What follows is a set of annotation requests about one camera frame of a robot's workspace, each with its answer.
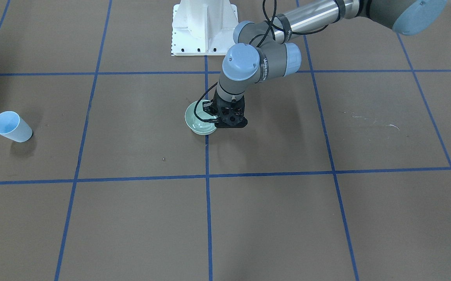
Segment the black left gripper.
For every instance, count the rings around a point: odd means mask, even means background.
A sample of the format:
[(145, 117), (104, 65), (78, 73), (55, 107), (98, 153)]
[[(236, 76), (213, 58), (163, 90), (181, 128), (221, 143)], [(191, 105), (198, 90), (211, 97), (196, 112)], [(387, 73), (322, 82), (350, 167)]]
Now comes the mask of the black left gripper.
[(245, 111), (245, 98), (236, 101), (226, 101), (221, 97), (212, 100), (212, 115), (218, 117), (236, 116), (243, 117)]

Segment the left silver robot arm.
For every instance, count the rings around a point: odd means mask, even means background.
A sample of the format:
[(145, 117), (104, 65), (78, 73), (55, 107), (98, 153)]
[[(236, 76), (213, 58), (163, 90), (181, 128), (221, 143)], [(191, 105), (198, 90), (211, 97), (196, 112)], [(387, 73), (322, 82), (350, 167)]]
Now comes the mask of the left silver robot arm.
[(316, 34), (330, 24), (368, 18), (395, 33), (412, 36), (425, 30), (442, 13), (445, 0), (315, 0), (265, 21), (243, 21), (233, 31), (222, 62), (215, 94), (202, 107), (218, 121), (233, 126), (244, 118), (244, 93), (249, 85), (297, 72), (302, 57), (291, 40)]

